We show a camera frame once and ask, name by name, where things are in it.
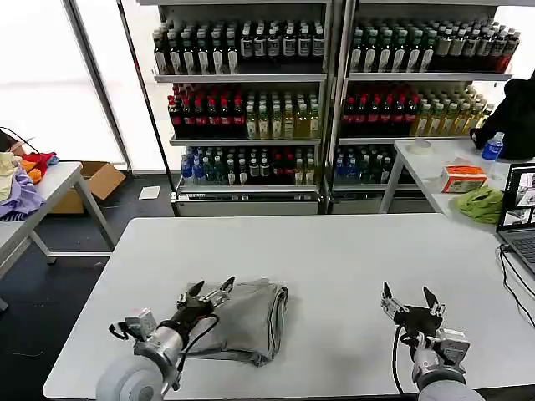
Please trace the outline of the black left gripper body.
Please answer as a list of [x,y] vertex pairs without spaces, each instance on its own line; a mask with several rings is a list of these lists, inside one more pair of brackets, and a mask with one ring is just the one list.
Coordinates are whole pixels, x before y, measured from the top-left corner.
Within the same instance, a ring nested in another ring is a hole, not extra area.
[[180,335],[188,335],[192,329],[214,311],[210,301],[202,301],[197,297],[184,298],[177,302],[177,309],[169,319],[168,327]]

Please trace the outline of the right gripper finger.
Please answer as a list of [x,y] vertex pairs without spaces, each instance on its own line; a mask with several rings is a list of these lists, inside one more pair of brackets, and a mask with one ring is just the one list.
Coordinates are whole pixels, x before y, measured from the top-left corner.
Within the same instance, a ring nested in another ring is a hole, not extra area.
[[428,287],[423,287],[423,293],[428,306],[425,319],[428,321],[442,321],[446,312],[446,305],[440,303],[435,293]]
[[380,305],[385,314],[391,318],[393,322],[406,321],[409,309],[392,295],[392,291],[387,282],[384,282],[383,284]]

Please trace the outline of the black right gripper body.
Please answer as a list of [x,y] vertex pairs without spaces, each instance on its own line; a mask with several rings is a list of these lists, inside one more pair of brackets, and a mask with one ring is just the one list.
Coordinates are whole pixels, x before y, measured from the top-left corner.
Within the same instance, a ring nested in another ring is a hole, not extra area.
[[395,312],[394,322],[405,329],[409,338],[417,338],[420,334],[434,337],[441,327],[443,315],[443,304],[432,308],[404,306]]

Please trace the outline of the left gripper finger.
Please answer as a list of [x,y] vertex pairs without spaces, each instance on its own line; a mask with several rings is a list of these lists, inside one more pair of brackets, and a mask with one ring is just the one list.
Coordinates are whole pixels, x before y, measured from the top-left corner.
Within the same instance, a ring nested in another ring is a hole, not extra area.
[[205,284],[204,280],[191,284],[177,299],[176,307],[186,307],[189,303],[198,299],[198,295]]
[[234,286],[234,282],[235,277],[229,277],[214,290],[202,296],[200,300],[202,302],[210,303],[213,307],[221,306],[225,301],[229,299]]

